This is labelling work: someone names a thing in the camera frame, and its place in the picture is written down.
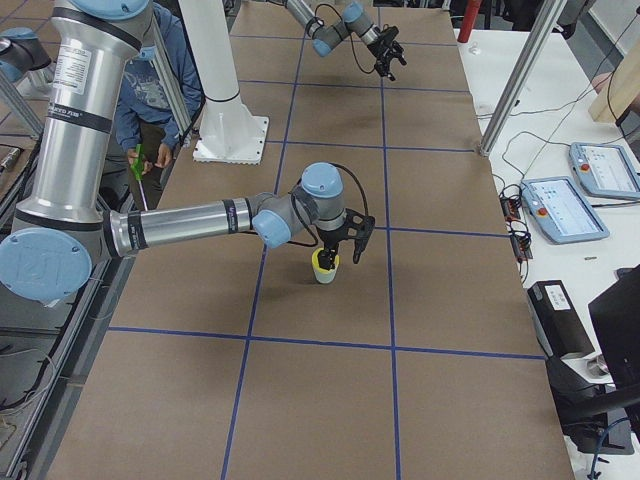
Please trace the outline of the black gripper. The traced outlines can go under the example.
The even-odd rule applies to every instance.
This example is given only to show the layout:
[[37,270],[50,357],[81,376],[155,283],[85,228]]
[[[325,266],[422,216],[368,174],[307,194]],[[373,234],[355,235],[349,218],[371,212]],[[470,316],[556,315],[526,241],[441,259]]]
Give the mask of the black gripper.
[[396,42],[399,29],[397,27],[383,29],[375,27],[374,33],[376,34],[376,38],[372,42],[372,54],[376,58],[374,69],[381,78],[394,81],[395,76],[391,72],[390,61],[395,58],[402,66],[406,65],[404,48]]
[[345,228],[336,230],[323,230],[318,228],[319,239],[323,243],[323,248],[318,252],[318,265],[322,270],[329,271],[338,268],[338,250],[341,241],[348,238]]

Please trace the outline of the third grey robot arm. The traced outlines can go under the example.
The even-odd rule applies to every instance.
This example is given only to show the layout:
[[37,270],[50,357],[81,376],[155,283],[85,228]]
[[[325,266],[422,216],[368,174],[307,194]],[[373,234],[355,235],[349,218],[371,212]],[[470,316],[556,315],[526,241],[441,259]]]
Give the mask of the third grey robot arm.
[[51,94],[54,61],[30,28],[1,32],[1,72],[26,99],[45,100]]

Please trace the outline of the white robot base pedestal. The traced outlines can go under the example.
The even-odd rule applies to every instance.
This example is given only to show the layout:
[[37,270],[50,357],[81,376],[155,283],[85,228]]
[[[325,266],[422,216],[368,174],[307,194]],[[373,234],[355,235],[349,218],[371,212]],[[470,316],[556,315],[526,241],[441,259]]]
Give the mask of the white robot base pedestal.
[[204,107],[194,159],[199,162],[258,164],[269,127],[242,101],[223,3],[179,3],[203,89]]

